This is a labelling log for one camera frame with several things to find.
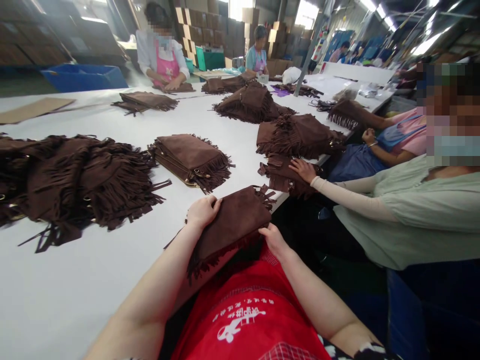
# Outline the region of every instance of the concrete floor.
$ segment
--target concrete floor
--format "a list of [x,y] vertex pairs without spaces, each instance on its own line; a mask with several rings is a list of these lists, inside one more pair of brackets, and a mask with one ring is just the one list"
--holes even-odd
[[[152,82],[144,74],[138,72],[131,62],[127,62],[120,70],[131,88],[152,85]],[[191,74],[188,82],[199,83],[200,78]],[[58,91],[37,69],[0,68],[0,98],[55,93]]]

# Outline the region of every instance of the pink shirt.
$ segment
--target pink shirt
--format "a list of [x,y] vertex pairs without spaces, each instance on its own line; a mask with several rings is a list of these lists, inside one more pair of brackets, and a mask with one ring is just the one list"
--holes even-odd
[[[394,117],[391,117],[390,120],[392,120],[395,124],[398,124],[402,120],[421,114],[421,109],[414,108],[410,111],[395,115]],[[412,131],[417,130],[425,125],[425,123],[422,123],[423,119],[424,115],[417,117],[416,119],[405,121],[398,125],[398,129],[402,134],[411,133]],[[427,128],[425,127],[422,130],[415,132],[405,140],[395,145],[391,150],[391,154],[397,156],[403,150],[415,154],[416,156],[425,154],[427,152]]]
[[336,62],[338,62],[341,53],[342,53],[342,51],[341,51],[340,49],[335,50],[335,51],[331,54],[330,60],[328,60],[328,62],[329,62],[329,63],[336,63]]

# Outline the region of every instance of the white shirt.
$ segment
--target white shirt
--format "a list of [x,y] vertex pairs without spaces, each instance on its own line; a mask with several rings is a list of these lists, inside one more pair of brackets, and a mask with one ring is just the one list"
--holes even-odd
[[147,75],[147,70],[152,69],[157,72],[157,55],[160,59],[166,61],[172,61],[174,59],[174,53],[176,62],[180,67],[180,72],[184,73],[186,79],[190,78],[189,68],[185,61],[184,54],[182,53],[182,45],[177,41],[172,40],[171,44],[173,49],[164,49],[159,47],[157,54],[157,46],[155,45],[156,36],[151,31],[136,31],[136,51],[138,53],[138,64],[141,71]]

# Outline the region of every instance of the green container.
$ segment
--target green container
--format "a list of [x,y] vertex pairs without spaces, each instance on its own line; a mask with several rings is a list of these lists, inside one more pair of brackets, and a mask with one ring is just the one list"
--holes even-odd
[[192,59],[189,59],[188,57],[186,57],[185,62],[186,62],[186,67],[188,68],[188,72],[190,74],[193,74],[193,72],[194,72],[194,61]]
[[225,67],[223,52],[212,52],[209,48],[196,46],[196,57],[198,59],[198,68],[201,71],[223,69]]

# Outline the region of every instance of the green shirt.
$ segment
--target green shirt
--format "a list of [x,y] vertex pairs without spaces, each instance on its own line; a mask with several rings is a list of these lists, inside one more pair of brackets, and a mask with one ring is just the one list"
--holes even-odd
[[382,266],[480,258],[480,172],[423,182],[433,166],[422,155],[375,175],[379,197],[398,222],[366,218],[343,206],[336,216]]

